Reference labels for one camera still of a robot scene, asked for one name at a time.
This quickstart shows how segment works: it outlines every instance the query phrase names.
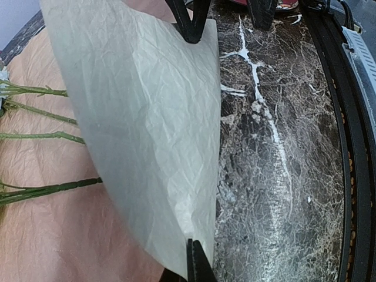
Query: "black rubber gasket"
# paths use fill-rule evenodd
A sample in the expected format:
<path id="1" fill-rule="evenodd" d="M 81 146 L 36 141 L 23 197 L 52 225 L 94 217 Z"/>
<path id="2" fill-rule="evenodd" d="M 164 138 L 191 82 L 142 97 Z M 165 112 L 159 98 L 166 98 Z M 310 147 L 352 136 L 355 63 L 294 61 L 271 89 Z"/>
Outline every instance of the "black rubber gasket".
<path id="1" fill-rule="evenodd" d="M 376 160 L 376 143 L 370 113 L 343 50 L 343 44 L 347 42 L 341 25 L 332 14 L 313 12 L 305 6 L 301 7 L 301 12 L 328 81 L 341 141 L 345 197 L 344 235 L 338 280 L 340 282 L 371 281 L 376 235 L 374 212 L 376 171 L 373 165 Z M 352 172 L 348 152 L 353 160 Z M 355 190 L 353 195 L 351 195 L 352 177 Z M 352 228 L 356 230 L 353 233 L 356 237 L 350 255 Z"/>

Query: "white paper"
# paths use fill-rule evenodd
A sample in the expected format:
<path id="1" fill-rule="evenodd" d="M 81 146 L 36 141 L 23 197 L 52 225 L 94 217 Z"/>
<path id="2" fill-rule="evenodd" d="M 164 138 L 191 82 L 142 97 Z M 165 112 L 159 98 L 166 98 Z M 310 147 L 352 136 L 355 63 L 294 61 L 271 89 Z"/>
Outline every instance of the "white paper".
<path id="1" fill-rule="evenodd" d="M 128 228 L 187 278 L 186 241 L 213 259 L 220 138 L 215 21 L 197 45 L 120 0 L 41 0 L 91 157 Z"/>

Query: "green stem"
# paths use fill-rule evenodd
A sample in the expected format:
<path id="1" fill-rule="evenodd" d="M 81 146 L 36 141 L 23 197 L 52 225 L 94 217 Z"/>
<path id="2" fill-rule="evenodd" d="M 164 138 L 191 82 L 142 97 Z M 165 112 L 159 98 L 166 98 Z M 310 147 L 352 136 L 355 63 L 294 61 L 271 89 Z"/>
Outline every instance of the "green stem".
<path id="1" fill-rule="evenodd" d="M 15 192 L 2 192 L 0 193 L 0 206 L 4 206 L 6 204 L 16 203 L 19 201 L 32 199 L 36 197 L 46 196 L 53 193 L 61 192 L 61 191 L 68 191 L 71 189 L 75 189 L 78 187 L 86 187 L 94 184 L 102 183 L 101 178 L 93 178 L 93 179 L 86 179 L 80 180 L 78 182 L 69 182 L 59 185 L 49 185 L 44 187 L 18 187 L 13 186 L 10 184 L 0 183 L 5 187 L 10 187 L 14 189 L 18 189 L 20 191 Z"/>
<path id="2" fill-rule="evenodd" d="M 55 96 L 68 97 L 66 90 L 53 90 L 49 87 L 31 87 L 31 86 L 20 86 L 11 83 L 7 80 L 0 79 L 0 84 L 5 84 L 7 87 L 1 89 L 1 94 L 4 96 L 20 95 L 24 93 L 39 93 L 41 95 L 50 94 Z"/>
<path id="3" fill-rule="evenodd" d="M 80 144 L 85 144 L 85 141 L 81 137 L 67 134 L 62 131 L 53 133 L 40 133 L 40 134 L 10 134 L 0 133 L 0 139 L 52 139 L 52 138 L 64 138 L 70 141 L 74 141 Z"/>
<path id="4" fill-rule="evenodd" d="M 7 105 L 16 106 L 24 110 L 29 110 L 30 112 L 38 113 L 40 115 L 47 116 L 52 119 L 60 120 L 62 122 L 68 122 L 71 125 L 77 125 L 77 121 L 75 119 L 70 119 L 68 117 L 66 118 L 64 116 L 55 115 L 53 113 L 46 112 L 45 110 L 40 110 L 35 107 L 27 106 L 27 105 L 24 105 L 24 104 L 21 104 L 21 103 L 18 103 L 9 99 L 5 101 L 4 107 L 7 108 Z"/>

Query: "white marble vein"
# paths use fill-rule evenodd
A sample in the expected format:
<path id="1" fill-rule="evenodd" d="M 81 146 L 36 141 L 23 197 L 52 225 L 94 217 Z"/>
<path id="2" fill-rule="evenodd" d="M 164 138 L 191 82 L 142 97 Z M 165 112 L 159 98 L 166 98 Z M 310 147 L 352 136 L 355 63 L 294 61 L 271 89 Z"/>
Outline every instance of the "white marble vein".
<path id="1" fill-rule="evenodd" d="M 279 152 L 279 155 L 280 155 L 280 158 L 281 158 L 282 167 L 283 167 L 283 170 L 284 170 L 283 176 L 286 177 L 286 179 L 288 181 L 288 189 L 289 189 L 289 194 L 290 194 L 290 198 L 289 198 L 290 211 L 289 211 L 288 216 L 290 217 L 291 213 L 293 212 L 293 185 L 292 185 L 290 172 L 288 171 L 288 168 L 287 168 L 286 152 L 285 152 L 284 146 L 281 142 L 281 139 L 279 137 L 279 133 L 278 133 L 278 130 L 277 130 L 276 123 L 275 123 L 273 116 L 270 113 L 270 109 L 267 106 L 266 101 L 265 101 L 265 99 L 264 99 L 264 97 L 261 94 L 260 89 L 259 89 L 260 78 L 259 78 L 259 75 L 257 73 L 257 69 L 260 68 L 260 67 L 264 67 L 265 64 L 262 63 L 262 62 L 254 63 L 249 58 L 249 50 L 247 49 L 246 39 L 245 39 L 245 36 L 244 36 L 243 21 L 241 20 L 240 16 L 239 16 L 239 35 L 240 35 L 240 39 L 241 39 L 241 49 L 239 51 L 233 51 L 233 52 L 230 52 L 230 53 L 226 53 L 224 56 L 221 56 L 220 59 L 225 59 L 225 58 L 228 58 L 230 56 L 238 55 L 238 56 L 241 56 L 244 59 L 244 61 L 251 66 L 252 77 L 253 77 L 253 82 L 254 82 L 254 95 L 255 95 L 255 99 L 256 99 L 256 101 L 254 103 L 257 102 L 260 105 L 262 105 L 262 108 L 264 110 L 264 116 L 268 120 L 268 124 L 271 128 L 271 131 L 272 131 L 273 142 L 277 145 L 278 152 Z"/>

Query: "parchment paper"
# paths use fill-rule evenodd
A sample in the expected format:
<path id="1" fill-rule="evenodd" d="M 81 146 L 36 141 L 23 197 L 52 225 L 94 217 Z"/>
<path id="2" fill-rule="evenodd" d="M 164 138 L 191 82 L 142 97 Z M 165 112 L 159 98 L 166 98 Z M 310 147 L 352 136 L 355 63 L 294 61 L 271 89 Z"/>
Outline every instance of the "parchment paper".
<path id="1" fill-rule="evenodd" d="M 120 0 L 41 0 L 73 111 L 139 243 L 187 277 L 186 240 L 213 258 L 220 132 L 216 24 L 197 45 Z"/>
<path id="2" fill-rule="evenodd" d="M 8 65 L 19 85 L 66 89 L 47 30 Z M 24 94 L 14 100 L 74 118 L 69 98 Z M 0 118 L 0 132 L 81 136 L 77 126 L 23 109 Z M 86 146 L 65 139 L 0 141 L 0 179 L 45 186 L 98 177 Z M 0 209 L 1 282 L 158 282 L 163 267 L 122 224 L 102 184 L 30 199 Z"/>

